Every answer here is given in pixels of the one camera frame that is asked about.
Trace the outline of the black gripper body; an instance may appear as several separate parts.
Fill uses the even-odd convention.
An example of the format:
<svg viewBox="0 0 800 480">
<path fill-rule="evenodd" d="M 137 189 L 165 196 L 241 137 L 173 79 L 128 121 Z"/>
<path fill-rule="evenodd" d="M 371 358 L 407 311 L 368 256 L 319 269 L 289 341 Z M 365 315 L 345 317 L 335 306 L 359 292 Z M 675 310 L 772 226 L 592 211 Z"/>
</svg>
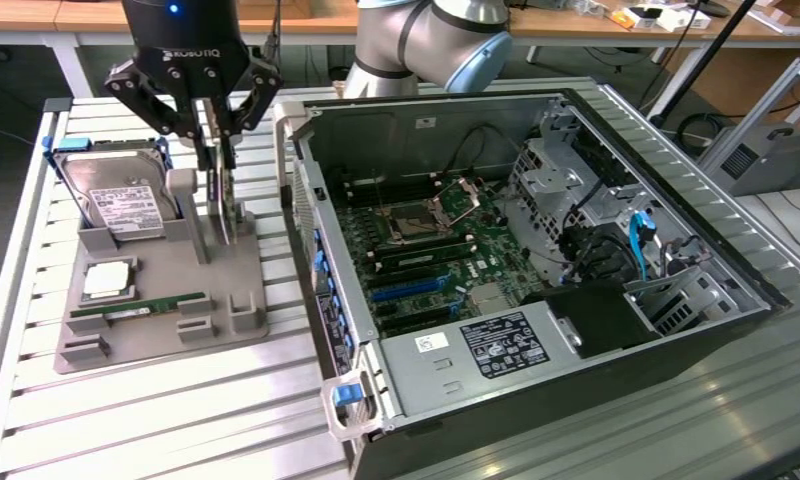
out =
<svg viewBox="0 0 800 480">
<path fill-rule="evenodd" d="M 233 1 L 125 1 L 133 61 L 177 98 L 229 95 L 250 58 Z"/>
</svg>

